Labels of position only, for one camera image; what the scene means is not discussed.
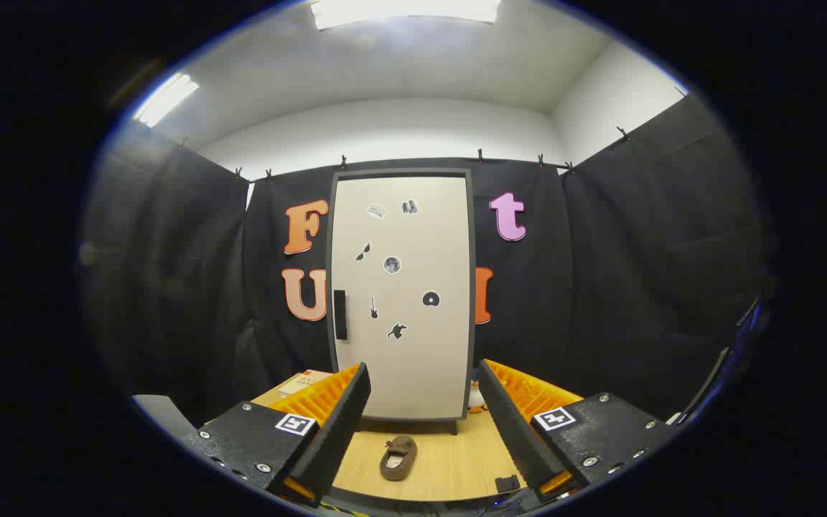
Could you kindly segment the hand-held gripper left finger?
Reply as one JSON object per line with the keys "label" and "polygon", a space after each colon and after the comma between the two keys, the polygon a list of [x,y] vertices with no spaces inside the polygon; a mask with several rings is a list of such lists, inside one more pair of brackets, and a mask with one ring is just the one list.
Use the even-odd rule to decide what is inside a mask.
{"label": "hand-held gripper left finger", "polygon": [[316,507],[334,484],[370,391],[368,368],[356,363],[269,406],[236,404],[182,442],[256,490]]}

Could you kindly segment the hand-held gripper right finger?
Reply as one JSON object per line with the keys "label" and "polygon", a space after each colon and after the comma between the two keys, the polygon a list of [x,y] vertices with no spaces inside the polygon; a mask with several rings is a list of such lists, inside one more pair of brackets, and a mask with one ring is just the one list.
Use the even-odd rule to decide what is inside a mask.
{"label": "hand-held gripper right finger", "polygon": [[607,483],[679,432],[610,392],[578,396],[493,360],[477,373],[503,445],[542,501]]}

